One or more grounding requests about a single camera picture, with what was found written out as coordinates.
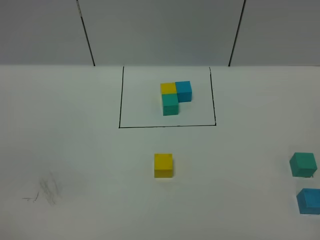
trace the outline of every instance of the green cube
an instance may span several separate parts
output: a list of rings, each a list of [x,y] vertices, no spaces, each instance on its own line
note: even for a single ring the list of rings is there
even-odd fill
[[[162,94],[162,109],[163,116],[177,115],[179,113],[178,95],[176,93]]]
[[[292,176],[310,178],[318,169],[313,153],[295,152],[290,159]]]

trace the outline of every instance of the cube face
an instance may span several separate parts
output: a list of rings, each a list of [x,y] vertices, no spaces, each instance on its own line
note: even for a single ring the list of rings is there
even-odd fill
[[[290,167],[294,177],[310,178],[317,170],[313,153],[296,152],[290,159]]]
[[[191,102],[192,88],[190,81],[176,81],[175,87],[179,103]]]
[[[296,199],[301,214],[320,215],[320,189],[303,188]]]
[[[161,83],[161,94],[176,94],[177,88],[174,82]]]
[[[162,95],[163,115],[177,115],[179,113],[179,103],[177,94]]]
[[[172,153],[154,154],[154,177],[172,178],[174,174],[174,161]]]

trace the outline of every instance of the white surface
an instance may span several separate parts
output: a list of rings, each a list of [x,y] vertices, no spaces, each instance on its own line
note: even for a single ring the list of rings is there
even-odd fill
[[[320,1],[247,0],[231,66],[320,65]]]
[[[192,101],[163,116],[160,84],[190,81]],[[209,67],[125,67],[121,127],[215,125]]]
[[[80,0],[97,65],[227,66],[242,0]]]
[[[2,0],[0,29],[0,64],[93,64],[76,0]]]
[[[293,178],[289,159],[320,165],[320,69],[211,72],[217,126],[118,129],[122,67],[0,67],[0,238],[318,240],[295,195],[320,174]],[[161,152],[171,180],[153,177]]]

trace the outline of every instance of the yellow cube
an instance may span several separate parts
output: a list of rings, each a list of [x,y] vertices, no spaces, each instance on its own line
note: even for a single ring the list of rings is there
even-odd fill
[[[154,177],[172,178],[174,176],[174,160],[172,153],[154,154]]]
[[[177,88],[176,88],[176,83],[171,82],[171,83],[161,83],[161,94],[176,94],[177,93]]]

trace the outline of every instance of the block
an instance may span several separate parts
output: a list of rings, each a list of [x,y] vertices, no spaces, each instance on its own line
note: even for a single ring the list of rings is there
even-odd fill
[[[292,176],[310,178],[317,170],[317,164],[313,153],[295,152],[290,159]]]
[[[154,177],[172,178],[174,176],[174,160],[172,153],[154,154]]]
[[[190,81],[176,81],[175,88],[178,94],[179,103],[191,102],[192,89]]]
[[[177,115],[179,113],[177,94],[162,95],[162,112],[164,116]]]
[[[320,215],[320,189],[303,188],[296,199],[300,214]]]
[[[174,82],[161,83],[161,94],[176,94],[176,84]]]

